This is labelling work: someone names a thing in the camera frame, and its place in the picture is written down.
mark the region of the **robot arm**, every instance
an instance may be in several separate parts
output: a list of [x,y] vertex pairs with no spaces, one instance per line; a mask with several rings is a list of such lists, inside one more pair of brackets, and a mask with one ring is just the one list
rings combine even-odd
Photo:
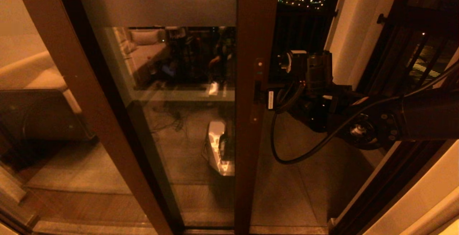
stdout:
[[[350,86],[335,85],[330,52],[308,55],[304,51],[290,51],[280,65],[293,79],[289,89],[268,90],[268,98],[272,98],[268,108],[275,111],[271,147],[280,163],[298,163],[334,136],[362,150],[388,148],[396,140],[459,139],[459,91],[427,90],[457,74],[458,62],[414,92],[389,98],[364,96],[351,91]],[[277,115],[284,111],[313,131],[327,132],[328,136],[301,157],[280,159],[274,148],[274,126]]]

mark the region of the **white label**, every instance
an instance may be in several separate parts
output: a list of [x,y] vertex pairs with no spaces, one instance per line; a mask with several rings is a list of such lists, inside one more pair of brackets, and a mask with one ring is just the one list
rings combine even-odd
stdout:
[[268,110],[273,109],[273,103],[274,103],[274,91],[269,91],[268,92]]

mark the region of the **sofa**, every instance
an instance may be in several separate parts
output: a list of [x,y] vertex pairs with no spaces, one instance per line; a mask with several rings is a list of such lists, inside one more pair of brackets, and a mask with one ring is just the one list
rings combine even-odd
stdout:
[[4,142],[95,136],[48,51],[0,68],[0,98]]
[[137,89],[149,85],[155,74],[155,63],[170,57],[166,30],[113,28],[129,74]]

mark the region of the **sliding glass door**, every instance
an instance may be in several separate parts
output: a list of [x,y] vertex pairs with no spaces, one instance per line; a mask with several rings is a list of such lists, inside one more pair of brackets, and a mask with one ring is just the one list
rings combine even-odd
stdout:
[[170,228],[247,234],[277,0],[61,2]]

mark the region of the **frosted glass strip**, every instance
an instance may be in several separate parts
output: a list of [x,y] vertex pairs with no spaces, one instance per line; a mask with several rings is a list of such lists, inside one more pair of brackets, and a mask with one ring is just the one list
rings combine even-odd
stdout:
[[236,26],[236,0],[87,1],[87,13],[97,26]]

